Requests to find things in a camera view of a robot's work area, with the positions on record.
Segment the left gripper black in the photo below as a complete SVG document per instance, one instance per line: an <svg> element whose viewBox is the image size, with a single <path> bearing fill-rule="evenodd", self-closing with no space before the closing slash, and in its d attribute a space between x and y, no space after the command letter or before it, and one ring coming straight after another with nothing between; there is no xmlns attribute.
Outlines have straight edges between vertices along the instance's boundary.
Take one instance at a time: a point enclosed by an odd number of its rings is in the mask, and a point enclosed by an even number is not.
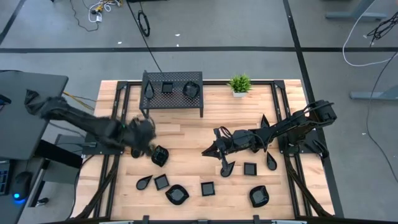
<svg viewBox="0 0 398 224"><path fill-rule="evenodd" d="M154 151L155 123L152 118L135 116L126 126L124 144L142 151L142 156L151 156Z"/></svg>

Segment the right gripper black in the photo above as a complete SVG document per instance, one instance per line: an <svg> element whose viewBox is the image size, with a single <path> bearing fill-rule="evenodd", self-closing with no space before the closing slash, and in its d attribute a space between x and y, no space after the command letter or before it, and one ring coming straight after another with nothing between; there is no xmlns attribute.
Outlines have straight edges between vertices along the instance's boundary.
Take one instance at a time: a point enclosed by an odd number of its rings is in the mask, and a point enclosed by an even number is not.
<svg viewBox="0 0 398 224"><path fill-rule="evenodd" d="M215 128L213 130L216 140L201 154L207 157L218 157L222 167L228 164L226 155L250 149L257 152L257 149L264 149L264 141L260 136L248 130L238 130L233 134L227 128Z"/></svg>

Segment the black leaf-shaped mini plate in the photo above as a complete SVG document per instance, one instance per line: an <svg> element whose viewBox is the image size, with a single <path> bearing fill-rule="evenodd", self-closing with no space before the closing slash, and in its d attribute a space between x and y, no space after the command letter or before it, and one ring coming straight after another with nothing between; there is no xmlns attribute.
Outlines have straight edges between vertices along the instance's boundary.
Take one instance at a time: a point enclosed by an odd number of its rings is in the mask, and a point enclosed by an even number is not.
<svg viewBox="0 0 398 224"><path fill-rule="evenodd" d="M262 207L269 202L269 194L265 185L254 187L249 192L249 199L254 208Z"/></svg>
<svg viewBox="0 0 398 224"><path fill-rule="evenodd" d="M198 96L200 91L200 86L192 81L186 82L186 84L183 87L182 93L191 98L194 99L196 96Z"/></svg>
<svg viewBox="0 0 398 224"><path fill-rule="evenodd" d="M187 190L178 184L171 186L165 193L167 199L174 205L181 205L189 198L189 193Z"/></svg>
<svg viewBox="0 0 398 224"><path fill-rule="evenodd" d="M159 167L163 167L168 158L169 152L162 146L157 146L151 155L151 161Z"/></svg>

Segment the black perforated metal rack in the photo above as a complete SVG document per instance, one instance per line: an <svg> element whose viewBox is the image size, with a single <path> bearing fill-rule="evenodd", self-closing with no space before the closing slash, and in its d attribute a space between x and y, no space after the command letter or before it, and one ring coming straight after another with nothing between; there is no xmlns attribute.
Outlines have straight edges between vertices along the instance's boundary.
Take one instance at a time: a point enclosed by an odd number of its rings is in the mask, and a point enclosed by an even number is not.
<svg viewBox="0 0 398 224"><path fill-rule="evenodd" d="M147 99L144 90L150 81L154 89L154 97ZM186 82L192 81L200 86L198 96L191 99L182 93ZM172 93L162 93L162 82L172 82L174 84ZM150 110L156 109L190 109L198 108L200 117L204 114L203 102L203 75L202 72L144 72L142 75L141 96L139 109L147 118Z"/></svg>

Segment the green plant in white pot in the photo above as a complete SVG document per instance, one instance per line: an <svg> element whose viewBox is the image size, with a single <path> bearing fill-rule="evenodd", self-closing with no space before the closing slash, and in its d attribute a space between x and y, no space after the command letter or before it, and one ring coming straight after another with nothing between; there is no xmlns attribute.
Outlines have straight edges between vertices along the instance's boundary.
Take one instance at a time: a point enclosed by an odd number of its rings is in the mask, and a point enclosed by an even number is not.
<svg viewBox="0 0 398 224"><path fill-rule="evenodd" d="M234 98L243 98L251 90L251 79L245 74L238 74L232 77L228 85L231 87Z"/></svg>

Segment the black desk crossbar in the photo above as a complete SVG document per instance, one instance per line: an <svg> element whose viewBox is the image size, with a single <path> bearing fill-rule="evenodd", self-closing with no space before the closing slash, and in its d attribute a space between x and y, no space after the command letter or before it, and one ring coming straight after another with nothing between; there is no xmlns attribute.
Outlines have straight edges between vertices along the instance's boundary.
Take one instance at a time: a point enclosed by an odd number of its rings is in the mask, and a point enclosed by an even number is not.
<svg viewBox="0 0 398 224"><path fill-rule="evenodd" d="M44 140L40 140L34 155L74 168L80 168L83 162L80 156Z"/></svg>

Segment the grey desk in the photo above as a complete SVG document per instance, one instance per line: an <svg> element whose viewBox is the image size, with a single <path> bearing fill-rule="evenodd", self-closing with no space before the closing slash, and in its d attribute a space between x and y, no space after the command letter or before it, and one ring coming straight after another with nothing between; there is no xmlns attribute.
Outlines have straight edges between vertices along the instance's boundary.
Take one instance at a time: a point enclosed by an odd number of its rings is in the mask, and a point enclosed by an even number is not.
<svg viewBox="0 0 398 224"><path fill-rule="evenodd" d="M68 77L20 71L0 72L0 94L12 100L0 106L0 158L26 160L32 157L48 122L29 114L24 100L26 89L40 96L31 103L60 96Z"/></svg>

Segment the black folded triangular object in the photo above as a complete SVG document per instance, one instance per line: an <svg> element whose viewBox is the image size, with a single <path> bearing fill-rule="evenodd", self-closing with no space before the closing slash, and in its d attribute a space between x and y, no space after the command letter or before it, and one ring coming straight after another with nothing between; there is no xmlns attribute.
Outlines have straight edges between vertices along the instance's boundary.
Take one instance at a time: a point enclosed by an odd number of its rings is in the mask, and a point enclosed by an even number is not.
<svg viewBox="0 0 398 224"><path fill-rule="evenodd" d="M41 110L41 108L44 106L44 104L45 104L44 101L41 101L38 103L31 103L31 104L25 105L25 108L29 114L35 115Z"/></svg>
<svg viewBox="0 0 398 224"><path fill-rule="evenodd" d="M26 89L24 104L28 105L32 100L40 96L36 91Z"/></svg>

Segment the black computer mouse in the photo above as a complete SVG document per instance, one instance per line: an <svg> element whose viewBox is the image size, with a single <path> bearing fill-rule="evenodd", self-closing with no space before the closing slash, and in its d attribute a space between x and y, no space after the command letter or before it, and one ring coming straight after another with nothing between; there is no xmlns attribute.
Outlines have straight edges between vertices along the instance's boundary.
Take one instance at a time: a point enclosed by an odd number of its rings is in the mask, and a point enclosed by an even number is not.
<svg viewBox="0 0 398 224"><path fill-rule="evenodd" d="M32 173L28 171L16 175L12 187L12 197L15 201L21 201L28 197Z"/></svg>

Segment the dark keyboard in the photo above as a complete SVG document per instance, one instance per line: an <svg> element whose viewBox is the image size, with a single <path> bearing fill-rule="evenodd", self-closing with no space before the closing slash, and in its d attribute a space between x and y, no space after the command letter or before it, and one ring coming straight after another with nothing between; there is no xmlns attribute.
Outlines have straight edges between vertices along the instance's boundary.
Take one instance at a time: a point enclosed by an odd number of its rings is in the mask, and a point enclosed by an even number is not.
<svg viewBox="0 0 398 224"><path fill-rule="evenodd" d="M10 160L0 160L0 196L8 193L10 171Z"/></svg>

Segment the dark grey side table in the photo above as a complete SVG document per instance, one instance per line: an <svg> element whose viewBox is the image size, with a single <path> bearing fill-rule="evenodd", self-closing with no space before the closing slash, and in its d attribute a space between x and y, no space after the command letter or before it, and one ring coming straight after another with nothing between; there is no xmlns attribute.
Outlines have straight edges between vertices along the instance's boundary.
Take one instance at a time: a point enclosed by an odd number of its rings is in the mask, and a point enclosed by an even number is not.
<svg viewBox="0 0 398 224"><path fill-rule="evenodd" d="M11 171L9 176L9 188L7 195L0 196L0 224L17 224L22 212L34 207L42 190L42 177L45 160L33 158L28 161L10 160ZM17 174L28 171L32 173L29 195L26 199L15 201L12 197L12 187Z"/></svg>

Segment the grey desk foot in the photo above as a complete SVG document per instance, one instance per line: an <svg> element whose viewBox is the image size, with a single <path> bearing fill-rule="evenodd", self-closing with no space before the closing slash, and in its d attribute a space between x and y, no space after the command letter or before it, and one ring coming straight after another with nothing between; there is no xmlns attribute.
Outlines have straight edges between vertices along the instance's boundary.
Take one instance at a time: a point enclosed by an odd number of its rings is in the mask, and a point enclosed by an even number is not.
<svg viewBox="0 0 398 224"><path fill-rule="evenodd" d="M398 85L385 91L351 91L349 97L353 100L392 100L398 101Z"/></svg>
<svg viewBox="0 0 398 224"><path fill-rule="evenodd" d="M335 11L327 12L326 19L343 19L343 20L363 20L363 21L381 21L387 17L386 14L368 12L375 0L360 0L359 4L352 11Z"/></svg>

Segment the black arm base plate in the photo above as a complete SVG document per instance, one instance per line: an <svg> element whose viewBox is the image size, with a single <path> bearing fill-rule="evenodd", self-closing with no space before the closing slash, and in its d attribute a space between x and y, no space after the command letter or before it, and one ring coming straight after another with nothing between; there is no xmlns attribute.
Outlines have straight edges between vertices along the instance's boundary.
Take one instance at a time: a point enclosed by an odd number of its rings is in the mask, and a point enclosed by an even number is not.
<svg viewBox="0 0 398 224"><path fill-rule="evenodd" d="M84 155L121 155L124 154L124 148L114 148L105 146L98 142L92 134L86 134L85 141L82 144L82 154Z"/></svg>
<svg viewBox="0 0 398 224"><path fill-rule="evenodd" d="M313 129L306 134L304 140L298 144L288 142L287 134L283 134L277 138L281 154L297 154L297 153L314 153L326 158L329 151L318 138L317 132Z"/></svg>

